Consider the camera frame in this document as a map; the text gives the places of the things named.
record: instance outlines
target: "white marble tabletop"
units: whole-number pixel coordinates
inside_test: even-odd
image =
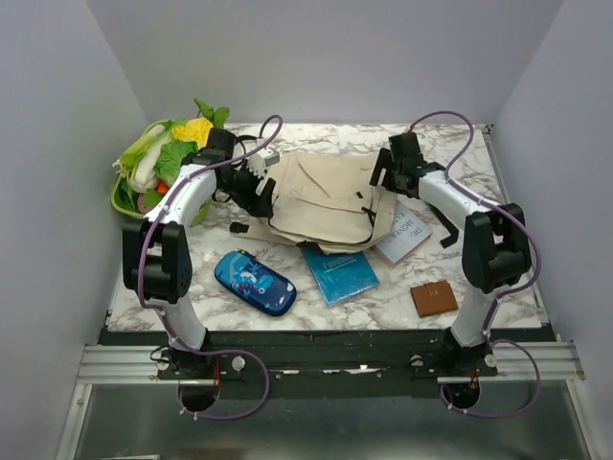
[[[253,125],[229,128],[236,134],[257,134],[259,129]],[[387,145],[391,135],[404,129],[404,125],[285,125],[273,146],[281,153],[296,149],[330,155],[376,153]],[[467,137],[465,126],[426,125],[419,126],[416,132],[425,158],[443,165],[457,153]],[[451,173],[473,191],[502,200],[483,135],[478,129],[472,147]],[[432,228],[433,236],[394,269],[389,269],[372,249],[366,251],[379,278],[379,287],[331,307],[323,300],[298,248],[230,234],[229,224],[233,221],[246,223],[248,215],[234,203],[214,203],[202,224],[188,232],[193,263],[190,297],[198,318],[213,331],[406,330],[450,326],[457,312],[420,318],[409,288],[447,280],[461,305],[466,284],[461,267],[462,235],[456,244],[443,249],[439,241],[447,233],[428,207],[416,199],[401,197],[400,200]],[[273,318],[250,307],[216,281],[213,272],[217,262],[238,248],[255,255],[264,265],[294,283],[298,297],[284,316]],[[143,310],[135,293],[128,291],[121,282],[110,308],[110,331],[162,331],[155,313]],[[501,305],[493,325],[497,328],[537,328],[541,325],[539,310],[542,309],[537,307],[532,291],[514,294]]]

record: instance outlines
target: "white wall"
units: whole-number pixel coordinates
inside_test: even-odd
[[[117,275],[110,164],[146,119],[84,2],[3,2],[0,61],[0,449],[40,460]]]
[[[561,0],[89,0],[150,120],[491,123]]]
[[[511,197],[542,247],[547,312],[575,340],[613,452],[613,3],[566,0],[498,118]]]

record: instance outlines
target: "blue booklet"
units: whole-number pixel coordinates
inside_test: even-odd
[[[328,305],[379,284],[371,264],[362,252],[326,255],[308,249],[302,251]]]

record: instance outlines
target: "blue pencil case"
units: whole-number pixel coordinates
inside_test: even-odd
[[[244,251],[232,251],[215,267],[215,278],[237,297],[270,316],[285,314],[296,288],[284,276]]]

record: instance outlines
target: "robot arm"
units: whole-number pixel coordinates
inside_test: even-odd
[[[123,231],[124,283],[137,290],[139,262],[148,229],[159,219],[149,248],[161,246],[162,253],[147,253],[144,267],[144,294],[155,298],[161,308],[156,312],[164,316],[165,326],[191,348],[206,351],[207,330],[193,310],[188,290],[192,282],[192,260],[185,227],[190,225],[198,209],[217,190],[227,193],[241,208],[254,217],[272,217],[271,196],[275,181],[266,181],[261,192],[257,189],[266,168],[279,161],[279,154],[272,149],[262,149],[238,168],[232,165],[205,171],[195,176],[203,167],[232,159],[236,136],[224,129],[212,129],[207,146],[188,155],[179,177],[162,201],[142,220],[130,221]],[[190,184],[179,187],[184,179]],[[169,333],[170,345],[185,351]]]
[[[496,294],[504,286],[516,284],[532,263],[526,236],[491,208],[502,208],[524,223],[521,208],[479,196],[478,200],[468,198],[449,184],[443,166],[423,159],[414,132],[391,137],[390,149],[381,149],[371,185],[379,182],[391,192],[425,201],[438,215],[464,229],[462,267],[469,286],[447,336],[452,342],[454,359],[466,350],[485,346],[483,330],[488,327],[486,322]],[[463,185],[459,187],[469,191]]]

